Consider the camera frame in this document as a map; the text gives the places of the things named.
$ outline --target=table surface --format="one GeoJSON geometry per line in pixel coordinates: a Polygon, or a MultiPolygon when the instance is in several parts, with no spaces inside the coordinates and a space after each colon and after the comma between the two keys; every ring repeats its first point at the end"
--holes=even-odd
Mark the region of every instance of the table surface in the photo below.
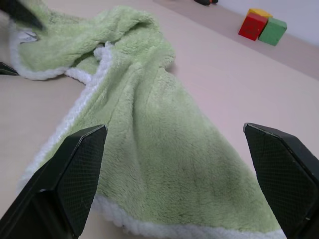
{"type": "MultiPolygon", "coordinates": [[[[319,81],[254,49],[253,44],[260,42],[245,39],[241,44],[150,0],[45,2],[82,17],[93,17],[118,4],[154,13],[176,51],[171,71],[247,164],[252,167],[242,131],[245,122],[291,133],[319,157],[319,81]]],[[[194,14],[201,11],[196,8],[194,14]]],[[[0,61],[8,61],[4,21],[0,20],[0,61]]],[[[81,83],[67,77],[33,82],[0,76],[0,216],[16,197],[16,184],[24,169],[83,89],[81,83]]],[[[90,213],[81,238],[139,237],[126,235],[100,215],[90,213]]]]}

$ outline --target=fabric texture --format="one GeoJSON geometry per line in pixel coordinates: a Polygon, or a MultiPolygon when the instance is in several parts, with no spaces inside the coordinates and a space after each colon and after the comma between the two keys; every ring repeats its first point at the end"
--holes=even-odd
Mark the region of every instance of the fabric texture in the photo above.
{"type": "Polygon", "coordinates": [[[166,68],[174,51],[153,16],[119,6],[81,19],[25,4],[46,32],[11,23],[14,68],[86,87],[21,180],[63,139],[105,124],[94,208],[136,234],[172,239],[283,239],[255,175],[166,68]]]}

